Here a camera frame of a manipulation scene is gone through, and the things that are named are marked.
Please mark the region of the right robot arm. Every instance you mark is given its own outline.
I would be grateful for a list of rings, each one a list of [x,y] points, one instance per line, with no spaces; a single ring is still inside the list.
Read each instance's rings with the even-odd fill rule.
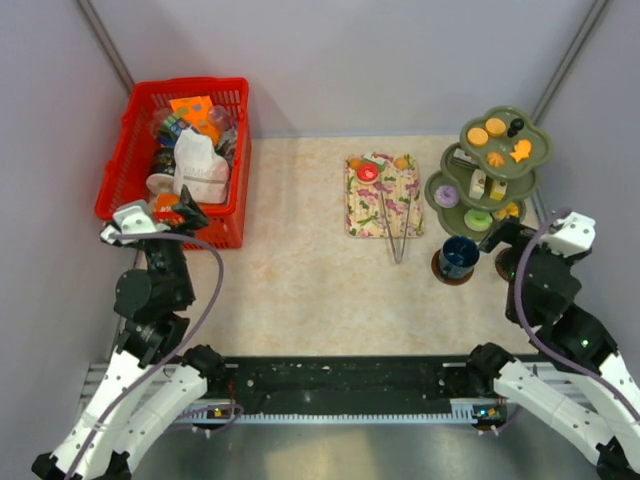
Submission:
[[[581,405],[549,386],[494,343],[474,348],[467,384],[476,394],[515,402],[570,442],[602,479],[639,476],[639,384],[602,322],[579,307],[572,267],[590,255],[595,222],[579,213],[554,220],[545,231],[507,216],[479,244],[498,257],[509,276],[506,317],[519,325],[539,354],[586,399]]]

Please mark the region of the dark blue mug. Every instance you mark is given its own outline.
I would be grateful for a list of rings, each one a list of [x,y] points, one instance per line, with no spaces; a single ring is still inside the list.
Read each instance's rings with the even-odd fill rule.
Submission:
[[[458,267],[475,267],[480,258],[477,244],[465,236],[450,237],[443,243],[441,250],[446,259]]]

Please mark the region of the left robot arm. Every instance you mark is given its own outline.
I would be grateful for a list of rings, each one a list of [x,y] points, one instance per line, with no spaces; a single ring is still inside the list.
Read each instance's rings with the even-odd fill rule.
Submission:
[[[190,404],[226,387],[219,354],[185,347],[196,330],[180,315],[195,300],[183,246],[209,219],[187,187],[172,210],[182,219],[174,226],[135,201],[118,208],[100,233],[106,244],[142,252],[146,266],[118,279],[114,310],[123,330],[80,419],[59,446],[34,460],[40,479],[128,479]]]

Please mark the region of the stainless steel food tongs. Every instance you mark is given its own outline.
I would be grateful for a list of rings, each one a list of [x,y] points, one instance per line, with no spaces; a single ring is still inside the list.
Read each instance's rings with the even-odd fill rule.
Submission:
[[[407,195],[404,201],[396,201],[395,207],[389,207],[390,198],[381,184],[379,191],[380,210],[383,226],[386,230],[391,254],[396,265],[403,262],[406,242],[408,238],[408,228],[411,219],[412,197]]]

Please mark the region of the brown wooden coaster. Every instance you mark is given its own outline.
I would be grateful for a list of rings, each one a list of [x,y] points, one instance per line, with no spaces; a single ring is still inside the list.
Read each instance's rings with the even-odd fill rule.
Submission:
[[[437,250],[431,259],[431,270],[437,280],[450,286],[460,286],[468,282],[475,271],[474,267],[463,268],[446,259],[442,250]]]
[[[511,248],[501,250],[495,258],[495,269],[498,275],[505,281],[509,281],[512,275]]]

